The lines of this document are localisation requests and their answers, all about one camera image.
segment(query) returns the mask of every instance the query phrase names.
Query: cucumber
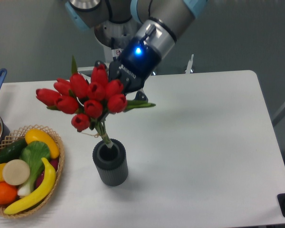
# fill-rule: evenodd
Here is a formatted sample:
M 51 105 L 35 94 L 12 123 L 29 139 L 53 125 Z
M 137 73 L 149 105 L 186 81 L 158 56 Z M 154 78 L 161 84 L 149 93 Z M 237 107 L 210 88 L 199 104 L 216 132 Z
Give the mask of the cucumber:
M 0 164 L 7 163 L 14 159 L 18 159 L 21 154 L 21 151 L 27 145 L 28 144 L 26 143 L 25 138 L 22 138 L 3 148 L 0 151 Z

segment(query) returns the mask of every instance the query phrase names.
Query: blue light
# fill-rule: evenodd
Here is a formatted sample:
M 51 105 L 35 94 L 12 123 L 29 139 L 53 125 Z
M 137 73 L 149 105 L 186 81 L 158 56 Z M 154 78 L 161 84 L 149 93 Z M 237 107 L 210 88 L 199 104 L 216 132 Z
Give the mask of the blue light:
M 140 55 L 141 53 L 142 53 L 142 50 L 138 47 L 138 48 L 135 50 L 135 54 Z

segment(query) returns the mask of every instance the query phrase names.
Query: white table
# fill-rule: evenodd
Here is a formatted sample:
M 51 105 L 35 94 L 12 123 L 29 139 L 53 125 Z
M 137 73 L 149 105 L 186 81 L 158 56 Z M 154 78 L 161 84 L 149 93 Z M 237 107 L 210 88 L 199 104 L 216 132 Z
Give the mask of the white table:
M 0 228 L 285 223 L 276 198 L 285 193 L 285 167 L 252 71 L 149 78 L 144 90 L 155 108 L 107 117 L 109 136 L 127 151 L 129 176 L 117 187 L 104 185 L 93 163 L 99 139 L 77 133 L 72 115 L 47 110 L 35 98 L 43 87 L 53 82 L 4 84 L 0 116 L 11 130 L 48 125 L 62 137 L 61 183 L 42 210 L 0 218 Z

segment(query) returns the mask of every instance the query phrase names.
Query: dark gray vase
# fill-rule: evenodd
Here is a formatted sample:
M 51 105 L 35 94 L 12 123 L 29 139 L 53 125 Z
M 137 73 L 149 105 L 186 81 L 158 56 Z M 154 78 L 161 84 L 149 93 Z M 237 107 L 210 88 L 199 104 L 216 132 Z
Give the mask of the dark gray vase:
M 93 161 L 100 179 L 109 186 L 122 184 L 128 177 L 128 165 L 125 148 L 121 142 L 111 139 L 113 147 L 109 149 L 103 141 L 93 150 Z

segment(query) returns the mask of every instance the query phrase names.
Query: yellow banana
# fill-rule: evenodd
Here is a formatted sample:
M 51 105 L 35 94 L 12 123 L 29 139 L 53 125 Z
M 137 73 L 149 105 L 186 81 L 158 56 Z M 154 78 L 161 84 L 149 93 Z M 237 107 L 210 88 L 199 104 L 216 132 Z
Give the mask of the yellow banana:
M 7 215 L 13 215 L 30 207 L 33 207 L 40 201 L 42 201 L 53 189 L 56 180 L 56 171 L 54 167 L 48 162 L 46 158 L 41 158 L 45 166 L 44 179 L 41 185 L 35 189 L 31 194 L 17 200 L 10 204 L 4 213 Z
M 60 152 L 55 141 L 49 136 L 46 132 L 39 129 L 30 129 L 25 134 L 25 141 L 27 144 L 33 141 L 41 141 L 44 142 L 48 147 L 51 155 L 51 159 L 55 159 L 59 157 Z

